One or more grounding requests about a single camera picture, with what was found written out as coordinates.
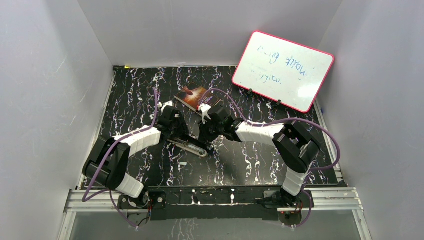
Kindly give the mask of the black stapler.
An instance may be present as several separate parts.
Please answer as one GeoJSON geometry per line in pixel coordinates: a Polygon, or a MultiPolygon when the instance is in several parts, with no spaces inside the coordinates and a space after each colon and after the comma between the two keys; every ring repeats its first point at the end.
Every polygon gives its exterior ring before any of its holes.
{"type": "Polygon", "coordinates": [[[189,144],[192,144],[198,148],[201,148],[206,151],[211,151],[214,146],[207,141],[199,140],[199,138],[191,133],[185,134],[181,137],[182,140],[188,142],[189,144]]]}

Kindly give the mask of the beige stapler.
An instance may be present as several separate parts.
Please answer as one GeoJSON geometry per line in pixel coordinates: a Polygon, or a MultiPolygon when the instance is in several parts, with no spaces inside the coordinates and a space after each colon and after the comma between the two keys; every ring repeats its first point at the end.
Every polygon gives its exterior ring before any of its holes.
{"type": "Polygon", "coordinates": [[[207,151],[199,146],[196,146],[192,143],[180,140],[180,139],[168,139],[168,142],[174,144],[178,148],[181,148],[187,152],[195,154],[199,157],[206,157],[208,155],[207,151]]]}

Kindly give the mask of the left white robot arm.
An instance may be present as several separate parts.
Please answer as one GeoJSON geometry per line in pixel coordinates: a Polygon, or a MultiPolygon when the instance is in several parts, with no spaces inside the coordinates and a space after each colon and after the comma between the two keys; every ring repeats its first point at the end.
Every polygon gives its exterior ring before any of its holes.
{"type": "Polygon", "coordinates": [[[82,170],[82,174],[94,182],[130,197],[137,208],[149,203],[149,194],[144,185],[127,173],[129,158],[142,150],[156,146],[161,141],[188,134],[183,113],[167,105],[161,110],[157,123],[143,126],[140,130],[122,136],[100,135],[82,170]]]}

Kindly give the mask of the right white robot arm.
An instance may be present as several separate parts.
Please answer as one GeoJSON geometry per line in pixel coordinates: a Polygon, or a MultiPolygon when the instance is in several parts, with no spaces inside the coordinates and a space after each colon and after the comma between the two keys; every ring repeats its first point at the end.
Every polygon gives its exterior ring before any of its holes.
{"type": "Polygon", "coordinates": [[[301,190],[313,161],[321,150],[318,141],[298,122],[277,123],[260,126],[242,118],[233,118],[221,106],[198,107],[201,121],[198,123],[201,142],[213,142],[219,136],[229,141],[253,142],[275,147],[287,170],[280,192],[265,197],[262,204],[268,206],[295,207],[302,199],[301,190]]]}

